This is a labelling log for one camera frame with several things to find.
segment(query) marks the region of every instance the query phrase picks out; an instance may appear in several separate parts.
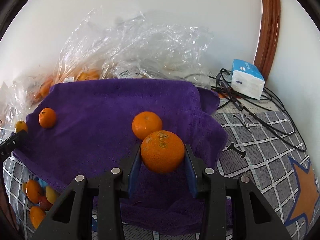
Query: white label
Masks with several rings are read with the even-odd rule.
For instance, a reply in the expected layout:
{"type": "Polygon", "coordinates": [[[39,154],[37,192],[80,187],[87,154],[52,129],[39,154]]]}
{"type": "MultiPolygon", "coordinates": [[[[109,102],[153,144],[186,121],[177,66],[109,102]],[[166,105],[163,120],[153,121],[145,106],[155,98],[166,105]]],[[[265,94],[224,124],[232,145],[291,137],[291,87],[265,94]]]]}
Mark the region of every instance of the white label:
{"type": "Polygon", "coordinates": [[[71,77],[71,78],[65,78],[63,83],[70,83],[70,82],[73,82],[75,81],[75,78],[74,77],[71,77]]]}
{"type": "Polygon", "coordinates": [[[120,73],[117,73],[117,78],[142,78],[140,73],[136,69],[127,69],[120,73]]]}

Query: white wall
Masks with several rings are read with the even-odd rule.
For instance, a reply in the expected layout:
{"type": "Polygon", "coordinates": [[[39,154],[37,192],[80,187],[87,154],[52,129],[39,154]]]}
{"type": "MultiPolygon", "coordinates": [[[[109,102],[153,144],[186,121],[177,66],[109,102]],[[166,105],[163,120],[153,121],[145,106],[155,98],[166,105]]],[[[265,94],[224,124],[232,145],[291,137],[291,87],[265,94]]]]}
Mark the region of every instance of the white wall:
{"type": "Polygon", "coordinates": [[[261,0],[29,0],[0,42],[0,84],[23,70],[55,66],[68,36],[100,5],[109,26],[141,11],[164,23],[209,27],[215,33],[208,50],[212,69],[230,68],[233,58],[253,62],[261,0]]]}
{"type": "Polygon", "coordinates": [[[267,87],[286,106],[319,175],[320,32],[297,0],[281,0],[279,41],[267,87]]]}

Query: purple towel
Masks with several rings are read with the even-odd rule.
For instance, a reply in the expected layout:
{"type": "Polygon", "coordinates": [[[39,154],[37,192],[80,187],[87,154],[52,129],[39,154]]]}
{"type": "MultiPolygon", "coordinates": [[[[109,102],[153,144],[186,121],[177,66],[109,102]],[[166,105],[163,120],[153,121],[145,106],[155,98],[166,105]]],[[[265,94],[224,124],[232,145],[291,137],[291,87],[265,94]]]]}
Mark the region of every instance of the purple towel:
{"type": "MultiPolygon", "coordinates": [[[[189,82],[113,79],[55,85],[27,117],[29,140],[15,155],[37,176],[62,192],[78,174],[88,178],[117,167],[141,141],[131,130],[134,116],[152,111],[163,129],[190,144],[214,168],[225,146],[224,129],[210,116],[219,97],[189,82]],[[40,111],[56,111],[57,124],[43,129],[40,111]]],[[[121,201],[124,222],[168,235],[199,232],[204,202],[188,191],[183,165],[156,174],[142,165],[133,196],[121,201]]]]}

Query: star pattern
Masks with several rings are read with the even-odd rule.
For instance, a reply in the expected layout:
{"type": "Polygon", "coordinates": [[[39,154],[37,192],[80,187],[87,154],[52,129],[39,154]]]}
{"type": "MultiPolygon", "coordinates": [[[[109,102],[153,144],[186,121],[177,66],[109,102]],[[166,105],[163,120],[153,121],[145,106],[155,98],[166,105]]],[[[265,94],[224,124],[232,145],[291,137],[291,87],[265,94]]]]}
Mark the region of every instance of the star pattern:
{"type": "Polygon", "coordinates": [[[316,185],[315,175],[310,161],[308,169],[305,169],[292,158],[289,157],[289,159],[297,179],[299,191],[285,225],[290,225],[304,217],[307,224],[306,230],[308,230],[315,205],[319,200],[319,191],[316,185]]]}

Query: gray checkered fabric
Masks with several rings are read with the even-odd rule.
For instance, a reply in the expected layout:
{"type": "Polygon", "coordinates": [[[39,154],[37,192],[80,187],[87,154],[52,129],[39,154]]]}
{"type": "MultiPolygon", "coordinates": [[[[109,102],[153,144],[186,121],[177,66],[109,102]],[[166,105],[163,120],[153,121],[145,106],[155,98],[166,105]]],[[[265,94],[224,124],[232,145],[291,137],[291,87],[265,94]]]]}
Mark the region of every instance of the gray checkered fabric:
{"type": "MultiPolygon", "coordinates": [[[[279,130],[287,133],[292,131],[290,121],[281,112],[270,111],[258,113],[257,116],[279,130]]],[[[218,160],[216,169],[226,177],[238,178],[242,175],[248,176],[256,183],[282,222],[285,222],[299,190],[297,179],[288,156],[296,160],[306,169],[308,168],[309,156],[306,153],[298,152],[290,148],[255,120],[251,120],[251,118],[248,119],[247,116],[243,114],[219,113],[214,114],[213,117],[222,125],[229,135],[228,142],[218,160]],[[241,123],[249,124],[251,133],[241,123]],[[239,150],[247,151],[245,158],[241,159],[241,156],[234,150],[227,149],[231,143],[234,143],[235,147],[239,150]]],[[[302,140],[297,134],[282,137],[297,147],[303,147],[302,140]]],[[[22,193],[21,184],[33,177],[34,175],[28,168],[16,158],[11,156],[4,162],[6,191],[20,225],[23,227],[26,240],[31,238],[35,230],[29,219],[29,211],[33,203],[22,193]]],[[[319,213],[318,201],[309,230],[319,217],[319,213]]],[[[96,212],[93,213],[92,217],[97,218],[96,212]]],[[[167,236],[128,224],[124,224],[123,227],[126,240],[199,239],[199,234],[167,236]]],[[[301,218],[287,226],[287,230],[293,239],[302,239],[306,231],[305,219],[301,218]]],[[[96,232],[92,232],[92,239],[98,239],[96,232]]],[[[232,239],[231,229],[227,230],[226,239],[232,239]]]]}

